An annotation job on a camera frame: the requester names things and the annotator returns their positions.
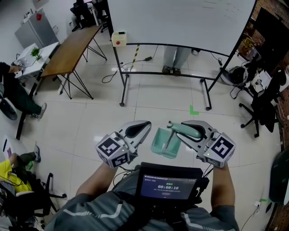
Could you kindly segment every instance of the whiteboard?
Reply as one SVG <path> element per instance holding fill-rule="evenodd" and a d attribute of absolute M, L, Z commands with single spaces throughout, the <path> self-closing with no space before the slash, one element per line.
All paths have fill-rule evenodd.
<path fill-rule="evenodd" d="M 190 46 L 230 55 L 255 0 L 108 0 L 127 43 Z"/>

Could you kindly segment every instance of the yellow shirt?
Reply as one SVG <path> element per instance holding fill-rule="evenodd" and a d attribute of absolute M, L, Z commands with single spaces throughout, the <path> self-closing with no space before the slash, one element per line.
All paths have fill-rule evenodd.
<path fill-rule="evenodd" d="M 14 184 L 19 185 L 21 183 L 21 180 L 16 175 L 10 173 L 12 173 L 12 167 L 9 159 L 7 159 L 4 162 L 0 163 L 0 180 L 4 180 L 8 183 L 11 183 L 10 181 L 12 181 Z M 24 191 L 32 191 L 31 185 L 29 184 L 28 181 L 26 185 L 22 182 L 21 185 L 14 186 L 14 188 L 17 193 Z"/>

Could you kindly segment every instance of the black and white marker cube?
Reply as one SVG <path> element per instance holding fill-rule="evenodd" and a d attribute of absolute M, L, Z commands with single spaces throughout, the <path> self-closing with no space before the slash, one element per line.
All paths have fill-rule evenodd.
<path fill-rule="evenodd" d="M 204 153 L 205 161 L 217 167 L 224 167 L 233 155 L 236 144 L 222 133 Z"/>
<path fill-rule="evenodd" d="M 103 162 L 111 168 L 119 167 L 130 161 L 128 149 L 109 135 L 105 135 L 96 145 L 96 150 Z"/>

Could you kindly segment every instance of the monitor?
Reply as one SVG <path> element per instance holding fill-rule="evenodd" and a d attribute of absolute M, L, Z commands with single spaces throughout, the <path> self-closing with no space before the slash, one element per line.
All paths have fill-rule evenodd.
<path fill-rule="evenodd" d="M 196 179 L 144 175 L 140 190 L 143 197 L 188 200 Z"/>

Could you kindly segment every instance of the green plant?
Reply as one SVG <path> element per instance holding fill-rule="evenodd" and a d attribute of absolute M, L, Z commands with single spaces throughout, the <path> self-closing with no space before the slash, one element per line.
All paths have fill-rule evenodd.
<path fill-rule="evenodd" d="M 38 56 L 40 49 L 39 48 L 33 48 L 31 51 L 31 56 L 35 57 Z"/>
<path fill-rule="evenodd" d="M 41 58 L 41 55 L 39 55 L 39 51 L 40 49 L 39 48 L 33 48 L 32 51 L 31 51 L 31 56 L 35 57 L 36 60 L 39 60 Z"/>

